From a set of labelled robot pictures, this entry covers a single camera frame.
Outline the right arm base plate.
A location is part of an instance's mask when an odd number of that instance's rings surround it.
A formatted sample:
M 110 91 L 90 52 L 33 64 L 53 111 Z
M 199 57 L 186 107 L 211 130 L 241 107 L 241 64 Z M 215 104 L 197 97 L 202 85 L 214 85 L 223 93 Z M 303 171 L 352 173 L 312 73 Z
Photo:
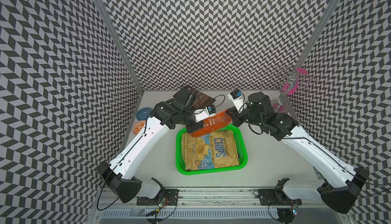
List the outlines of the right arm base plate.
M 282 190 L 263 188 L 254 190 L 253 194 L 259 199 L 262 206 L 279 205 L 292 207 L 294 205 L 302 205 L 301 199 L 290 199 Z

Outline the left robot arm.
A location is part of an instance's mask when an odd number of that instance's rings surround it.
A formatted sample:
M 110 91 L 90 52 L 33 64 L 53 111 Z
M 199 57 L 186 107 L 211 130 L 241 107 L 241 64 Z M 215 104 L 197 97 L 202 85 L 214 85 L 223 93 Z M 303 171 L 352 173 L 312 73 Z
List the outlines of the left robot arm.
M 202 129 L 202 120 L 215 112 L 209 106 L 192 109 L 196 96 L 186 89 L 166 102 L 155 105 L 146 124 L 135 138 L 109 163 L 101 162 L 96 171 L 117 196 L 127 203 L 135 197 L 154 199 L 162 186 L 157 180 L 139 180 L 135 173 L 143 159 L 154 145 L 177 124 L 185 125 L 190 131 Z

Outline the orange white chips bag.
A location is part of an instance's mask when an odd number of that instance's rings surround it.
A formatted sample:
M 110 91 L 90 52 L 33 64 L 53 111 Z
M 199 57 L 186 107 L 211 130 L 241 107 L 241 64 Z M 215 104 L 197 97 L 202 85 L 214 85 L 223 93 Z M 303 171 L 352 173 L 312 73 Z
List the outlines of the orange white chips bag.
M 207 135 L 211 132 L 218 131 L 232 123 L 231 116 L 227 110 L 217 113 L 215 116 L 203 120 L 204 126 L 202 129 L 191 133 L 193 138 L 198 138 Z

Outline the brown kettle chips bag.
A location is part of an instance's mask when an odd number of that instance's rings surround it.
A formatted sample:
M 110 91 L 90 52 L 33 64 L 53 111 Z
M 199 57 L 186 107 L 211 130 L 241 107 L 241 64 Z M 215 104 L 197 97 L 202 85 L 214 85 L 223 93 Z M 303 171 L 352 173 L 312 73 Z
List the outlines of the brown kettle chips bag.
M 211 104 L 213 104 L 216 99 L 198 91 L 197 89 L 195 88 L 192 88 L 190 86 L 185 86 L 185 89 L 188 90 L 191 94 L 193 94 L 195 96 L 195 100 L 192 104 L 192 107 L 195 108 L 195 109 L 199 109 L 199 108 L 203 108 L 205 106 L 209 106 Z

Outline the yellow blue chips bag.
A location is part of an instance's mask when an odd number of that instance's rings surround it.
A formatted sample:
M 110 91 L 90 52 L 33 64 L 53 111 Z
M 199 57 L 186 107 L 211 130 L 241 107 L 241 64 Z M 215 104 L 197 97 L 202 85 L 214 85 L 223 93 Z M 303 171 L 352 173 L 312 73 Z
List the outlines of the yellow blue chips bag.
M 180 139 L 185 171 L 216 170 L 240 165 L 231 130 L 214 131 L 197 138 L 185 132 Z

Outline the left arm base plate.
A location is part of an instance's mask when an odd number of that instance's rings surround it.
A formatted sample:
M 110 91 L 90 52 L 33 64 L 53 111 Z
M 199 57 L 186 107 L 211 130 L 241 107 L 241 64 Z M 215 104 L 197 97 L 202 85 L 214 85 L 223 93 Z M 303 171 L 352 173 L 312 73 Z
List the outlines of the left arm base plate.
M 157 196 L 153 199 L 147 198 L 147 197 L 139 197 L 137 198 L 136 204 L 138 206 L 158 206 L 161 201 L 164 203 L 167 203 L 166 206 L 175 206 L 178 202 L 177 198 L 179 196 L 179 189 L 165 189 L 164 191 L 161 190 Z

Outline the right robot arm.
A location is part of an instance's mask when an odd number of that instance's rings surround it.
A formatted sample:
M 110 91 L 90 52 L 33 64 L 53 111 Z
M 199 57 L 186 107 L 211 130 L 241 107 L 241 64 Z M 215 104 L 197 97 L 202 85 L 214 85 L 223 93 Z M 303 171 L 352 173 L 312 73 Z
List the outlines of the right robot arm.
M 333 155 L 312 138 L 299 123 L 286 113 L 276 113 L 269 96 L 262 92 L 248 98 L 236 89 L 228 95 L 234 104 L 227 110 L 234 126 L 243 123 L 258 126 L 263 133 L 281 141 L 305 158 L 321 175 L 315 181 L 281 180 L 277 189 L 291 199 L 325 203 L 332 210 L 347 214 L 369 178 L 363 167 L 354 168 Z

